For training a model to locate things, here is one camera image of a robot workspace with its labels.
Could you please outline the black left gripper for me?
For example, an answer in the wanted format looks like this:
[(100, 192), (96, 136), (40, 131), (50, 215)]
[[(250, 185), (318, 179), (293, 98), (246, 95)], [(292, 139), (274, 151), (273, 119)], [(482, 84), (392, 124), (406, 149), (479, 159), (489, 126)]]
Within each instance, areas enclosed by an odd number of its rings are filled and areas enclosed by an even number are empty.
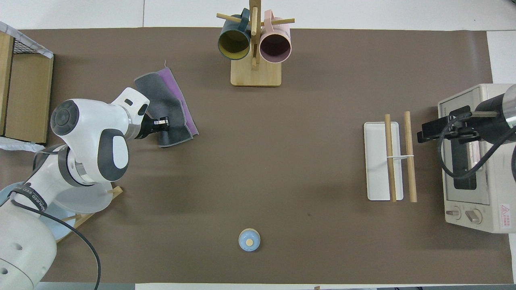
[(150, 116), (144, 116), (142, 119), (142, 123), (140, 125), (140, 130), (138, 134), (136, 135), (135, 139), (144, 139), (149, 134), (153, 134), (156, 131), (157, 132), (164, 132), (165, 134), (168, 134), (170, 130), (170, 121), (169, 117), (161, 117), (159, 120), (155, 120), (151, 118)]

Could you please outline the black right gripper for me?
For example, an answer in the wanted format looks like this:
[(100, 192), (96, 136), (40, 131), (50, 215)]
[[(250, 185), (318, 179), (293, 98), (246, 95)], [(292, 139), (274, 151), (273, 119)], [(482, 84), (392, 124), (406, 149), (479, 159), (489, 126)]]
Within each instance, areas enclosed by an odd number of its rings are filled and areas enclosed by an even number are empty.
[[(486, 141), (497, 143), (508, 132), (508, 96), (498, 94), (461, 94), (443, 103), (444, 138), (460, 143)], [(438, 139), (444, 121), (433, 120), (421, 125), (418, 143)]]

